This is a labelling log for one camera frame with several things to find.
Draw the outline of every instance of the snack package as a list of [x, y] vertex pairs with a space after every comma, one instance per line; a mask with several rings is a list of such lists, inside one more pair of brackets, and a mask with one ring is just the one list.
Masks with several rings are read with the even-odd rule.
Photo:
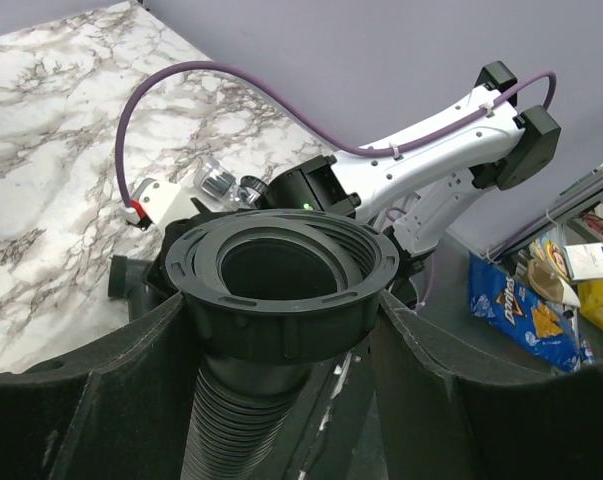
[[565, 233], [563, 229], [554, 228], [544, 233], [530, 244], [530, 254], [542, 262], [547, 263], [564, 280], [570, 281], [570, 272], [565, 260], [563, 247], [565, 246]]
[[485, 318], [533, 355], [565, 372], [577, 366], [579, 346], [570, 321], [532, 290], [472, 254], [468, 303], [473, 315]]

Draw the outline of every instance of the black end effector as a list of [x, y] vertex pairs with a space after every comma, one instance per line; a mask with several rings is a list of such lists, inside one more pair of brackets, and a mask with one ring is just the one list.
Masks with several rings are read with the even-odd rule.
[[[517, 81], [508, 67], [498, 61], [481, 69], [475, 86], [486, 85], [503, 93]], [[516, 107], [517, 96], [513, 95], [508, 101]], [[498, 162], [470, 168], [476, 188], [497, 186], [499, 190], [508, 190], [516, 187], [536, 175], [554, 158], [561, 127], [544, 107], [536, 105], [529, 108], [515, 117], [514, 121], [519, 128], [525, 129], [521, 140]]]
[[291, 168], [270, 182], [256, 207], [321, 210], [353, 217], [361, 199], [356, 193], [346, 195], [330, 168], [335, 161], [321, 155]]
[[527, 109], [515, 117], [525, 129], [519, 143], [498, 162], [470, 168], [476, 188], [497, 186], [499, 190], [516, 187], [536, 175], [554, 158], [561, 127], [541, 105]]

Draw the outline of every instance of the cable tie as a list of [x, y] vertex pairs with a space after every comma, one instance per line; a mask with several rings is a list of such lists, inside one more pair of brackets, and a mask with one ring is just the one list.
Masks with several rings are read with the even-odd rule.
[[397, 147], [397, 144], [390, 143], [390, 148], [392, 149], [392, 152], [394, 152], [392, 158], [394, 158], [395, 160], [399, 160], [401, 158], [401, 152], [399, 151], [399, 147]]
[[494, 100], [488, 100], [484, 104], [480, 105], [480, 107], [486, 111], [486, 117], [489, 118], [494, 115]]
[[488, 263], [495, 265], [496, 262], [492, 259], [492, 257], [490, 257], [490, 247], [485, 249], [485, 253], [483, 254], [483, 259], [487, 260]]

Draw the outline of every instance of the pipe opening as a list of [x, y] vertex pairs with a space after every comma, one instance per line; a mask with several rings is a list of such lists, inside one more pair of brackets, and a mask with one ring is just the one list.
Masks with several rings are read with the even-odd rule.
[[279, 239], [250, 240], [233, 247], [220, 273], [232, 295], [256, 300], [301, 300], [337, 291], [330, 266], [310, 250]]

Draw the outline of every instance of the doritos logo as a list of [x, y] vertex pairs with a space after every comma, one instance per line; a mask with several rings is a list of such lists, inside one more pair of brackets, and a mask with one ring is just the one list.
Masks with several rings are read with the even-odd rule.
[[499, 305], [503, 305], [503, 309], [505, 310], [505, 318], [507, 318], [512, 325], [516, 325], [516, 322], [514, 321], [515, 315], [525, 317], [523, 310], [521, 309], [521, 305], [519, 304], [517, 297], [514, 295], [514, 280], [510, 277], [506, 277], [505, 288], [495, 301]]

